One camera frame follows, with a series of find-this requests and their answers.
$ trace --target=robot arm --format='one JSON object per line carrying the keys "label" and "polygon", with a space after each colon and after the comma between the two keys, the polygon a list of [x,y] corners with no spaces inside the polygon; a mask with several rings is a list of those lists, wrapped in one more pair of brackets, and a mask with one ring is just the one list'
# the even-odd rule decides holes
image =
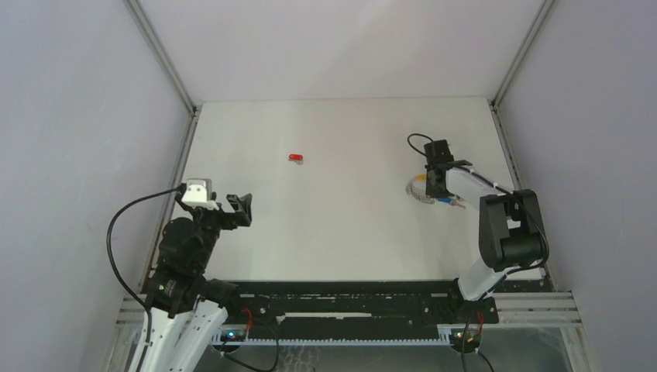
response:
{"label": "robot arm", "polygon": [[427,196],[458,195],[479,211],[481,258],[457,279],[463,300],[488,297],[509,274],[543,265],[549,249],[533,191],[507,191],[476,173],[471,163],[454,161],[444,139],[425,144],[424,155]]}
{"label": "robot arm", "polygon": [[227,195],[234,212],[225,212],[210,180],[189,180],[181,190],[176,202],[192,219],[174,219],[163,229],[157,269],[146,288],[151,322],[144,313],[130,372],[192,372],[229,315],[226,306],[236,286],[206,281],[203,273],[221,230],[251,225],[251,194]]}

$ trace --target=aluminum frame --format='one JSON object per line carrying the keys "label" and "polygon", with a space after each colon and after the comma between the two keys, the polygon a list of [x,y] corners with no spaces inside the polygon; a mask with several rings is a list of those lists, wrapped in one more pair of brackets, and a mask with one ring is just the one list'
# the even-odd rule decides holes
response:
{"label": "aluminum frame", "polygon": [[[174,170],[172,176],[171,184],[178,184],[181,181],[182,174],[184,172],[184,166],[187,162],[187,156],[191,148],[191,142],[194,137],[194,131],[198,123],[198,108],[194,105],[191,96],[188,94],[178,72],[175,69],[175,66],[171,62],[164,46],[157,36],[155,29],[153,28],[150,20],[148,19],[143,7],[139,3],[139,0],[123,0],[126,4],[126,8],[129,10],[131,16],[135,20],[137,26],[139,27],[140,32],[143,34],[144,39],[149,45],[149,48],[153,51],[155,58],[157,59],[160,66],[163,68],[165,74],[170,79],[174,89],[179,95],[179,98],[185,105],[186,109],[190,112],[190,121],[188,123],[188,128],[186,135],[183,139],[181,152],[178,157],[177,166]],[[511,147],[507,141],[506,131],[504,125],[498,115],[498,107],[503,101],[504,96],[506,95],[507,90],[511,86],[511,83],[514,79],[514,76],[521,68],[521,65],[528,54],[528,51],[531,48],[531,45],[535,42],[536,36],[538,35],[539,30],[543,26],[545,19],[548,17],[549,13],[552,11],[556,0],[545,0],[541,8],[539,9],[531,27],[525,36],[521,47],[518,49],[514,60],[509,67],[504,80],[502,81],[500,87],[497,90],[495,97],[491,100],[491,115],[494,118],[496,129],[498,131],[498,136],[500,138],[500,143],[502,144],[504,155],[509,166],[509,170],[512,174],[514,181],[514,186],[520,188],[523,185],[520,172],[514,161],[514,155]],[[171,198],[168,198],[165,206],[160,213],[160,228],[164,223],[168,221],[172,212],[173,212],[174,203]],[[155,232],[153,241],[157,241],[157,236],[159,235],[159,229]],[[144,279],[147,279],[147,274],[150,271],[150,265],[153,262],[153,256],[156,252],[155,243],[153,244],[153,253],[151,255],[151,260],[146,264],[145,272],[146,276]],[[546,277],[550,280],[549,274],[546,273]],[[579,313],[576,310],[575,302],[572,298],[572,295],[567,292],[549,292],[549,293],[504,293],[504,294],[495,294],[494,295],[498,303],[498,314],[500,315],[500,323],[498,324],[489,324],[487,327],[491,328],[517,328],[517,327],[531,327],[531,326],[543,326],[543,327],[558,327],[562,330],[562,337],[566,348],[568,351],[569,360],[572,366],[572,369],[576,372],[579,371],[597,371],[595,363],[592,360],[592,353],[590,352],[590,347],[588,346],[588,341],[586,335],[583,332],[581,320]],[[139,304],[136,303],[132,298],[125,298],[123,306],[119,312],[119,318],[115,325],[115,331],[112,335],[112,345],[108,350],[105,360],[107,361],[106,366],[107,370],[122,370],[125,368],[127,360],[129,358],[130,349],[132,342],[135,339],[136,334],[141,329],[141,321],[143,320],[143,310],[139,307]],[[362,342],[347,341],[347,340],[328,340],[328,341],[316,341],[316,340],[284,340],[281,342],[281,345],[286,345],[287,343],[298,345],[298,344],[313,344],[319,343],[321,345],[333,345],[333,344],[349,344],[349,345],[445,345],[445,342],[449,342],[447,338],[449,333],[453,329],[462,328],[462,324],[443,324],[437,325],[436,329],[436,338],[429,340],[422,339],[408,339],[408,340],[369,340]],[[261,344],[273,344],[272,340],[267,339],[251,339],[247,344],[256,345]]]}

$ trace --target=black linear rail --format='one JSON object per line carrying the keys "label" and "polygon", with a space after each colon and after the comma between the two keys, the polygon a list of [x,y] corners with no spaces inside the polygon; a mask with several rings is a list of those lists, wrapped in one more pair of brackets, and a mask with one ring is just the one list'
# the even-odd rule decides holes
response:
{"label": "black linear rail", "polygon": [[[454,310],[453,281],[233,282],[239,307],[276,325],[280,339],[436,339],[437,324],[465,323],[468,304]],[[500,292],[547,292],[548,281],[508,281]],[[497,323],[492,298],[480,305],[486,323]],[[292,317],[292,313],[360,313],[360,317]],[[270,338],[254,326],[252,338]]]}

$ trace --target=red wire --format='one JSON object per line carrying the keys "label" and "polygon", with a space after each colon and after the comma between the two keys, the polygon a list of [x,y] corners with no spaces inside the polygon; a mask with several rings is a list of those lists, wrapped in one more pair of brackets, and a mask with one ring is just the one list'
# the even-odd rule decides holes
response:
{"label": "red wire", "polygon": [[249,322],[246,323],[246,329],[244,330],[244,332],[249,333],[251,327],[253,326],[253,314],[251,314],[251,310],[249,310],[249,308],[243,308],[242,312],[249,314]]}
{"label": "red wire", "polygon": [[476,335],[480,335],[481,332],[483,331],[483,313],[482,312],[477,312],[476,317],[479,318],[479,332],[476,333]]}

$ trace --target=gray wall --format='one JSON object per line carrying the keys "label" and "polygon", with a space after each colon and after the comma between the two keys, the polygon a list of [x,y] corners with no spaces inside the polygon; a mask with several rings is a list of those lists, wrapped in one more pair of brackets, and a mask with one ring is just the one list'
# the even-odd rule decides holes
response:
{"label": "gray wall", "polygon": [[558,2],[503,102],[604,371],[654,370],[657,2]]}
{"label": "gray wall", "polygon": [[0,3],[0,112],[0,370],[99,370],[187,113],[119,0]]}

